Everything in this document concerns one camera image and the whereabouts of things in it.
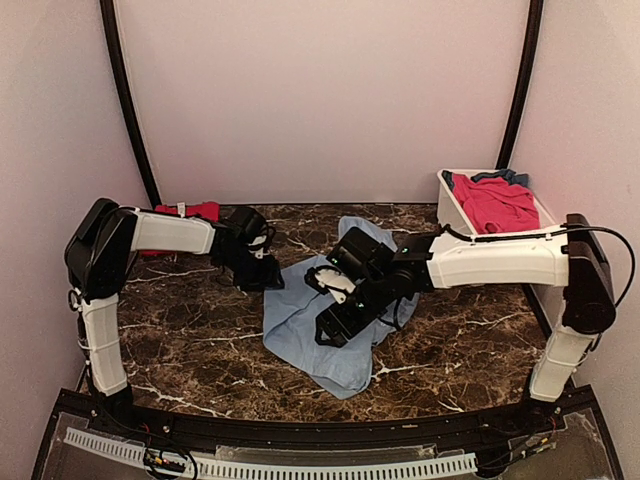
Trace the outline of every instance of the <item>black pole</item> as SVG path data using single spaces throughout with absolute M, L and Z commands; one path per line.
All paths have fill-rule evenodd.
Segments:
M 111 68 L 113 70 L 113 78 L 116 82 L 118 97 L 120 97 L 120 107 L 124 116 L 127 131 L 129 132 L 129 140 L 133 148 L 133 154 L 136 157 L 138 170 L 147 191 L 147 197 L 152 207 L 162 204 L 158 186 L 153 178 L 151 164 L 147 151 L 144 148 L 140 126 L 138 125 L 138 117 L 133 106 L 133 98 L 127 80 L 127 71 L 122 56 L 122 46 L 120 45 L 120 35 L 118 34 L 118 22 L 116 20 L 116 12 L 113 4 L 114 0 L 100 0 L 100 8 L 102 9 L 102 23 L 104 25 L 104 35 L 107 40 L 107 48 L 109 49 L 109 58 L 111 59 Z
M 536 57 L 536 47 L 538 46 L 538 34 L 542 22 L 542 6 L 544 0 L 531 0 L 529 3 L 529 18 L 527 19 L 527 31 L 524 36 L 524 46 L 522 47 L 522 57 L 520 59 L 520 69 L 516 89 L 513 93 L 507 128 L 502 139 L 502 147 L 496 162 L 496 168 L 507 168 L 511 161 L 513 146 L 516 143 L 520 120 L 524 111 L 524 104 L 527 101 L 527 91 L 533 70 L 533 61 Z

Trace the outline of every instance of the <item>plastic container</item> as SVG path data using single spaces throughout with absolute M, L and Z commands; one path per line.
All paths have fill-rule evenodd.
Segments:
M 495 172 L 497 170 L 491 169 L 481 169 L 481 170 L 447 170 L 451 173 L 457 173 L 466 175 L 467 177 L 473 177 L 477 173 L 481 172 Z M 478 235 L 475 227 L 467 217 L 467 214 L 464 213 L 464 210 L 456 200 L 456 197 L 453 195 L 453 192 L 447 185 L 447 182 L 442 177 L 442 172 L 444 170 L 440 170 L 438 172 L 438 180 L 440 180 L 440 191 L 438 194 L 438 222 L 441 225 L 446 225 L 447 223 L 451 225 L 451 227 L 457 232 L 464 233 L 466 235 Z M 538 214 L 540 216 L 540 228 L 550 227 L 552 225 L 556 225 L 556 222 L 553 220 L 549 212 L 538 202 L 535 198 L 533 204 L 538 210 Z M 529 230 L 531 232 L 538 232 L 540 230 Z M 491 235 L 504 235 L 503 233 L 494 233 L 494 234 L 483 234 L 483 236 L 491 236 Z

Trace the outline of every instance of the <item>red garment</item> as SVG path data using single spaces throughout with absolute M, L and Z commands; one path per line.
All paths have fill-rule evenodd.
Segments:
M 504 178 L 474 182 L 454 174 L 453 194 L 478 233 L 522 232 L 540 228 L 533 194 L 522 185 L 509 185 Z
M 158 205 L 155 208 L 156 212 L 160 213 L 178 213 L 178 207 L 168 207 L 167 205 Z M 185 216 L 195 217 L 199 216 L 212 222 L 217 222 L 220 218 L 220 205 L 215 202 L 201 203 L 200 205 L 188 205 L 186 207 Z M 162 252 L 155 250 L 146 250 L 140 252 L 140 255 L 163 255 L 171 252 Z

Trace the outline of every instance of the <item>white wall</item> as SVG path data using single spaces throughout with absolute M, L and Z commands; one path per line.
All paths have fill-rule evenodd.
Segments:
M 118 0 L 163 199 L 436 201 L 495 164 L 528 4 Z
M 545 2 L 538 56 L 513 166 L 533 176 L 562 219 L 582 212 L 618 229 L 640 253 L 640 3 Z M 602 238 L 619 294 L 626 250 Z M 577 380 L 591 383 L 627 478 L 640 472 L 640 290 Z
M 0 479 L 29 478 L 82 359 L 66 242 L 99 196 L 145 203 L 97 1 L 5 0 L 0 14 Z

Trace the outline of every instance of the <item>marble tabletop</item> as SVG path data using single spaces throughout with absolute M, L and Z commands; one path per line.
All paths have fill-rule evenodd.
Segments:
M 433 205 L 269 205 L 283 268 L 328 253 L 344 215 L 393 231 L 432 231 Z M 222 215 L 231 211 L 223 207 Z M 373 352 L 369 388 L 322 390 L 262 344 L 262 295 L 228 286 L 206 256 L 142 257 L 119 306 L 122 355 L 136 403 L 272 421 L 371 421 L 442 415 L 518 401 L 545 339 L 519 285 L 423 294 L 413 318 Z

